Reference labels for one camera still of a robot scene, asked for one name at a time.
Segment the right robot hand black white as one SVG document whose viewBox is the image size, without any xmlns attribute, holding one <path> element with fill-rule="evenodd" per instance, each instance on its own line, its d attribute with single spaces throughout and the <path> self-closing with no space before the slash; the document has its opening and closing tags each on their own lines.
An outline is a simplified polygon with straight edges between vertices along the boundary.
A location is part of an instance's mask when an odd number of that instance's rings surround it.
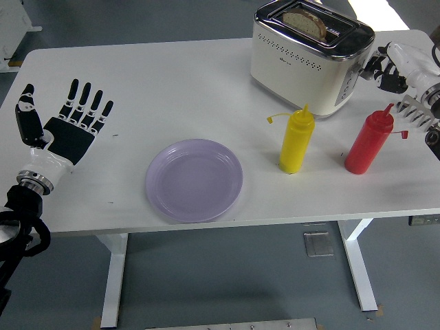
<svg viewBox="0 0 440 330">
<path fill-rule="evenodd" d="M 409 87 L 422 98 L 439 92 L 439 67 L 423 50 L 402 43 L 379 47 L 361 77 L 374 80 L 379 89 L 395 94 L 402 94 Z"/>
</svg>

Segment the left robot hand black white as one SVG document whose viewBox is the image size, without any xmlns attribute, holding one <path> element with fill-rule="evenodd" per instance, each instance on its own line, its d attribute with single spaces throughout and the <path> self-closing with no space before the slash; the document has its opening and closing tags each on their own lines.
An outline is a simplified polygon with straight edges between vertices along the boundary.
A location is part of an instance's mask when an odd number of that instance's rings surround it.
<svg viewBox="0 0 440 330">
<path fill-rule="evenodd" d="M 85 83 L 76 101 L 79 80 L 71 83 L 65 104 L 58 115 L 42 125 L 34 106 L 34 86 L 28 84 L 15 106 L 15 116 L 22 142 L 30 147 L 30 163 L 24 166 L 35 176 L 44 177 L 55 186 L 83 158 L 105 124 L 113 107 L 108 101 L 100 109 L 103 92 L 97 91 L 87 104 L 91 83 Z"/>
</svg>

